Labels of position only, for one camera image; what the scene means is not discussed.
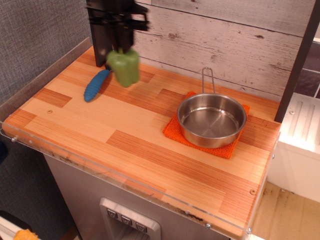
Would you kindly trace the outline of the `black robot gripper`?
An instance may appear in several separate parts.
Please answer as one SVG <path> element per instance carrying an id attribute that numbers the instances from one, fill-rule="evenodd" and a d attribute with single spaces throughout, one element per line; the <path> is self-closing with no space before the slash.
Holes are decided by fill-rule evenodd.
<path id="1" fill-rule="evenodd" d="M 91 24 L 111 26 L 111 41 L 117 52 L 121 47 L 124 53 L 131 49 L 134 30 L 147 31 L 149 28 L 148 9 L 134 0 L 88 0 L 86 8 Z"/>

